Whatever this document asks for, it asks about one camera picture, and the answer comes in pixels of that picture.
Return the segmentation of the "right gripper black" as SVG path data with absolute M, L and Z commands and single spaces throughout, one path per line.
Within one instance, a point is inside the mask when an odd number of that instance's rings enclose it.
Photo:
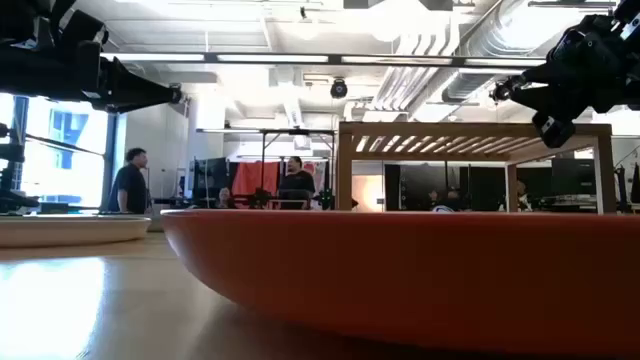
M 586 16 L 564 31 L 544 64 L 521 74 L 524 83 L 546 84 L 520 89 L 511 100 L 536 111 L 533 124 L 547 147 L 563 145 L 587 108 L 612 105 L 609 91 L 619 84 L 624 67 L 614 26 L 610 16 Z

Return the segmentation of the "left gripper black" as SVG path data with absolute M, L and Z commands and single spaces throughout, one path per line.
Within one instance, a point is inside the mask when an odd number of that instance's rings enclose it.
M 47 81 L 49 98 L 88 101 L 94 110 L 107 113 L 127 113 L 173 102 L 169 87 L 130 72 L 118 58 L 101 57 L 108 31 L 99 19 L 75 10 L 61 28 L 67 12 L 69 9 L 53 9 L 50 16 L 56 66 Z

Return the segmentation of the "cream plate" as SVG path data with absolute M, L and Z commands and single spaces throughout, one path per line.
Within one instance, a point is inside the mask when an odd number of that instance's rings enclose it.
M 150 218 L 129 215 L 0 216 L 0 249 L 131 241 L 150 225 Z

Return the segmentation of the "orange plate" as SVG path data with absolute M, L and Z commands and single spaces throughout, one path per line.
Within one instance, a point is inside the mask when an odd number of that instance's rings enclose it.
M 429 348 L 640 357 L 640 216 L 169 210 L 201 283 L 280 320 Z

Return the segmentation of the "wooden slatted shelf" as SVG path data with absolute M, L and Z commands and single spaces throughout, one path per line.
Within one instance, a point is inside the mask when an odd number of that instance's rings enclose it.
M 523 123 L 342 122 L 336 152 L 338 210 L 352 209 L 352 163 L 355 161 L 498 162 L 504 165 L 507 210 L 517 209 L 516 168 L 563 152 L 594 152 L 596 209 L 616 211 L 612 128 L 577 124 L 558 148 L 547 147 L 531 125 Z

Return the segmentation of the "person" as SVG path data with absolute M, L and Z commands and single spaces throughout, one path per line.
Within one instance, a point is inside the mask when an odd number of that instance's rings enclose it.
M 430 194 L 432 212 L 457 212 L 462 208 L 459 192 L 454 188 L 444 191 L 433 190 Z
M 528 200 L 528 193 L 526 184 L 520 179 L 516 183 L 517 197 L 518 197 L 518 210 L 520 212 L 529 212 L 532 210 L 531 204 Z
M 229 188 L 221 188 L 215 203 L 216 209 L 235 209 L 235 200 Z
M 148 189 L 142 170 L 147 166 L 147 152 L 143 148 L 131 148 L 125 155 L 125 162 L 112 184 L 106 210 L 144 214 L 148 206 Z
M 309 210 L 315 193 L 313 176 L 303 168 L 300 157 L 287 162 L 287 173 L 280 181 L 277 196 L 282 210 Z

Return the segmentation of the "large glass window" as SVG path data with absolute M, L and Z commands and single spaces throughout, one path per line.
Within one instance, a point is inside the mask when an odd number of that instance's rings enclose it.
M 25 161 L 13 189 L 42 203 L 96 208 L 103 198 L 113 119 L 88 103 L 0 93 L 0 123 L 14 128 Z

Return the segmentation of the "black floor stand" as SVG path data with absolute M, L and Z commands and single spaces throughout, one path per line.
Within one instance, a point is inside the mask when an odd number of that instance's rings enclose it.
M 625 169 L 622 165 L 619 165 L 615 169 L 615 175 L 616 175 L 617 185 L 618 185 L 618 210 L 621 213 L 626 213 L 629 210 L 629 204 L 628 204 L 627 192 L 626 192 Z

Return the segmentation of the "black equipment stand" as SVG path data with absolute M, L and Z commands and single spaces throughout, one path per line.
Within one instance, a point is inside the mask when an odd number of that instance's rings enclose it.
M 36 197 L 20 195 L 13 189 L 16 167 L 25 161 L 24 146 L 19 143 L 17 131 L 0 123 L 0 139 L 9 138 L 7 144 L 0 144 L 0 160 L 7 165 L 0 170 L 0 216 L 15 214 L 21 208 L 38 208 Z

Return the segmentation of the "red cloth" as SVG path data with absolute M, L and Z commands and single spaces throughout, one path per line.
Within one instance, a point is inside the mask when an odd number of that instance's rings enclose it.
M 280 171 L 277 162 L 237 163 L 231 192 L 233 195 L 251 195 L 258 188 L 274 194 Z

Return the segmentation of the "overhead light bar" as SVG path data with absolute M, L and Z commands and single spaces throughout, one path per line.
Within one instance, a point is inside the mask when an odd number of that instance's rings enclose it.
M 481 68 L 521 70 L 542 65 L 536 57 L 463 57 L 443 55 L 376 55 L 312 53 L 215 53 L 215 52 L 139 52 L 107 53 L 102 57 L 127 63 L 225 64 L 225 65 L 321 65 L 321 66 L 389 66 L 434 68 Z

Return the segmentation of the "black partition panel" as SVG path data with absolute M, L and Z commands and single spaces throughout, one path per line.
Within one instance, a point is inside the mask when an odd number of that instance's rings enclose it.
M 460 211 L 504 210 L 505 178 L 501 168 L 428 164 L 384 166 L 386 211 L 431 211 L 429 194 L 447 188 L 459 192 Z

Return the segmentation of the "black metal frame stand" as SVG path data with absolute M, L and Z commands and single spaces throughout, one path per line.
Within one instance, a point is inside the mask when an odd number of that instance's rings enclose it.
M 284 200 L 281 200 L 278 195 L 271 195 L 264 189 L 264 164 L 266 160 L 279 160 L 281 165 L 281 170 L 285 171 L 284 168 L 284 160 L 288 158 L 288 155 L 268 155 L 267 149 L 281 136 L 291 137 L 292 140 L 295 140 L 296 136 L 303 136 L 307 139 L 311 139 L 314 137 L 319 138 L 325 146 L 329 149 L 329 156 L 302 156 L 302 159 L 308 159 L 312 161 L 328 161 L 330 168 L 327 170 L 327 177 L 331 177 L 335 171 L 335 149 L 336 149 L 336 130 L 329 129 L 311 129 L 311 128 L 223 128 L 223 129 L 197 129 L 197 133 L 206 133 L 206 134 L 251 134 L 251 135 L 260 135 L 261 143 L 260 143 L 260 154 L 259 155 L 249 155 L 249 154 L 235 154 L 232 155 L 231 158 L 234 160 L 256 160 L 260 163 L 260 186 L 254 191 L 253 194 L 238 194 L 236 196 L 237 200 L 243 202 L 248 205 L 250 209 L 265 209 L 276 207 L 280 207 Z

